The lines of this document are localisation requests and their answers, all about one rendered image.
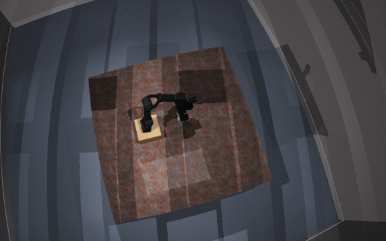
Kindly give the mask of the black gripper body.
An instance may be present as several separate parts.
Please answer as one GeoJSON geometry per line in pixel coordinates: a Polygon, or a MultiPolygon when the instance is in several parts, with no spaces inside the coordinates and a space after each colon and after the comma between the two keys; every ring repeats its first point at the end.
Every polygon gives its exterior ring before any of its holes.
{"type": "Polygon", "coordinates": [[[186,120],[188,120],[189,119],[189,117],[188,117],[188,114],[184,114],[186,111],[184,111],[184,109],[186,108],[186,106],[184,107],[184,108],[179,108],[178,106],[177,106],[177,108],[178,108],[178,112],[180,111],[180,121],[186,121],[186,120]]]}

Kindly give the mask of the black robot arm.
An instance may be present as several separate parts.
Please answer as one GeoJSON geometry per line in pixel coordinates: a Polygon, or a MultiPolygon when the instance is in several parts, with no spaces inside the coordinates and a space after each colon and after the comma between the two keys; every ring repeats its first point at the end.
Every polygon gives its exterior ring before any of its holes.
{"type": "Polygon", "coordinates": [[[196,102],[196,96],[195,94],[191,94],[189,96],[186,96],[186,93],[183,92],[177,92],[176,94],[150,94],[148,96],[145,96],[141,99],[141,102],[144,107],[144,116],[139,121],[141,123],[141,128],[143,133],[150,133],[151,127],[153,125],[153,119],[151,117],[151,110],[155,108],[159,103],[161,102],[174,102],[176,106],[179,108],[186,108],[186,110],[192,110],[193,109],[193,102],[196,102]],[[157,98],[157,102],[153,105],[151,103],[150,98],[157,98]]]}

